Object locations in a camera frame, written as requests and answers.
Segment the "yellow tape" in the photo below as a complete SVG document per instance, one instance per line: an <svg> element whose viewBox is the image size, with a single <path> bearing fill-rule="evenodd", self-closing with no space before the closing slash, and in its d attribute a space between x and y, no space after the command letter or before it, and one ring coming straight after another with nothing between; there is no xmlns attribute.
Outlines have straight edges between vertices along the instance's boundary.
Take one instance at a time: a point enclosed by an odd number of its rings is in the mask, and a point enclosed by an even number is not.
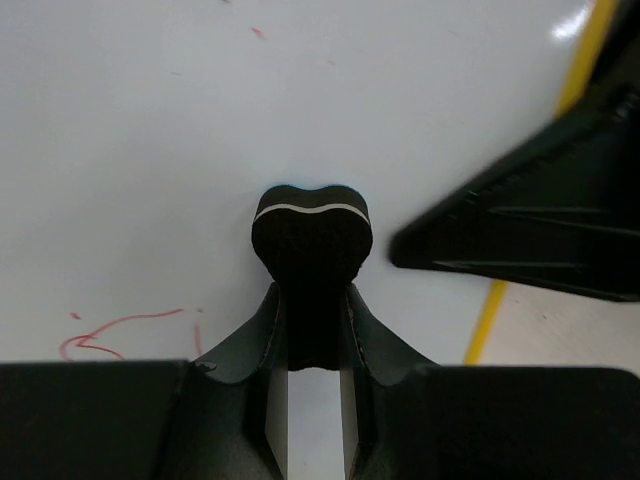
<svg viewBox="0 0 640 480"><path fill-rule="evenodd" d="M582 34L573 65L556 106L555 116L562 115L584 94L617 7L618 0L598 0L593 6L591 17ZM480 362L507 286L508 282L504 280L493 281L465 356L465 364L476 365Z"/></svg>

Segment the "red marker drawing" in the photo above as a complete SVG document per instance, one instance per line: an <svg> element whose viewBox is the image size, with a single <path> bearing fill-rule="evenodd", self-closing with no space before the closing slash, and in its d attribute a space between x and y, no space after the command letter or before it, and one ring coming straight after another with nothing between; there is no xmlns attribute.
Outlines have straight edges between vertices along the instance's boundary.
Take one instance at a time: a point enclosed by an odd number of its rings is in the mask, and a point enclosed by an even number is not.
<svg viewBox="0 0 640 480"><path fill-rule="evenodd" d="M60 356L62 357L63 360L66 360L68 362L73 361L72 358L69 356L69 354L67 352L67 348L69 347L69 345L73 344L73 346L75 346L77 348L89 348L89 349L92 349L92 350L100 350L101 352L107 352L107 353L113 355L114 357L116 357L116 358L118 358L120 360L124 360L125 359L124 356L122 356L121 354L119 354L115 350L111 350L110 348L100 347L98 345L91 345L88 342L91 341L91 340L97 340L98 339L98 335L100 335L102 332L104 332L105 330L107 330L109 328L112 328L113 326L118 325L120 323L130 322L132 320L140 320L140 319L144 319L144 318L168 317L170 315L175 315L176 313L180 313L180 312L183 312L183 311L184 311L184 309L178 308L176 310L170 310L168 312L156 313L156 314L152 314L152 315L133 315L133 316L130 316L130 317L118 318L117 320L112 320L111 322L104 324L100 328L98 328L98 329L94 330L93 332L90 332L90 333L88 333L86 335L79 335L77 337L68 338L67 340L65 340L64 342L62 342L60 344L60 346L58 347L58 352L60 353Z"/></svg>

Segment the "black plastic part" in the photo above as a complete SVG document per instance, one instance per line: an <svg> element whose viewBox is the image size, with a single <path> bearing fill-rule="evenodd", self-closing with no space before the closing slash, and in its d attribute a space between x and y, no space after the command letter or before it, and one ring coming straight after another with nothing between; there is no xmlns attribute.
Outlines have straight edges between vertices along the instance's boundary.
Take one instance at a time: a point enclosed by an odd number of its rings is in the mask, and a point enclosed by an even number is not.
<svg viewBox="0 0 640 480"><path fill-rule="evenodd" d="M159 478L286 478L285 318L274 284L251 320L196 360Z"/></svg>
<svg viewBox="0 0 640 480"><path fill-rule="evenodd" d="M157 478L188 366L0 366L0 478Z"/></svg>
<svg viewBox="0 0 640 480"><path fill-rule="evenodd" d="M439 367L380 324L355 287L342 312L347 478L640 478L634 375Z"/></svg>
<svg viewBox="0 0 640 480"><path fill-rule="evenodd" d="M186 362L0 367L2 479L282 479L287 299ZM340 296L347 478L640 478L640 381L440 367Z"/></svg>
<svg viewBox="0 0 640 480"><path fill-rule="evenodd" d="M590 93L395 235L402 268L640 300L640 7Z"/></svg>
<svg viewBox="0 0 640 480"><path fill-rule="evenodd" d="M273 285L191 364L0 366L0 478L286 478L284 315Z"/></svg>

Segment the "white floor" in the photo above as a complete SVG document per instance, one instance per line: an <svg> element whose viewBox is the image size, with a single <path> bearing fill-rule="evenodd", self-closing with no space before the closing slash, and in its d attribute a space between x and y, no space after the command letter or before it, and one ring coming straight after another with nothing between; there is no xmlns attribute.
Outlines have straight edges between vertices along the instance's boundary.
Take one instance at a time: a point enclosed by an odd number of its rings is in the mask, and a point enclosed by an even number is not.
<svg viewBox="0 0 640 480"><path fill-rule="evenodd" d="M480 360L619 367L640 375L640 305L512 283Z"/></svg>

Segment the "white surface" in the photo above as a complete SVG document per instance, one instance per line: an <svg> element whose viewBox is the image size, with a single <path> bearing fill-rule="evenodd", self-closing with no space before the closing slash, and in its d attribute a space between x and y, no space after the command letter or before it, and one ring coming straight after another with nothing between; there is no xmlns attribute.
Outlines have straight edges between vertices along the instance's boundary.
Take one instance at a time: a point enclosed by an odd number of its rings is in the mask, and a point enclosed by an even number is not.
<svg viewBox="0 0 640 480"><path fill-rule="evenodd" d="M483 364L594 365L640 374L640 305L511 284Z"/></svg>
<svg viewBox="0 0 640 480"><path fill-rule="evenodd" d="M178 308L99 344L195 356L196 324L213 346L269 283L261 193L341 182L369 202L374 313L461 361L488 282L394 270L387 241L550 118L589 2L231 2L0 2L0 360Z"/></svg>

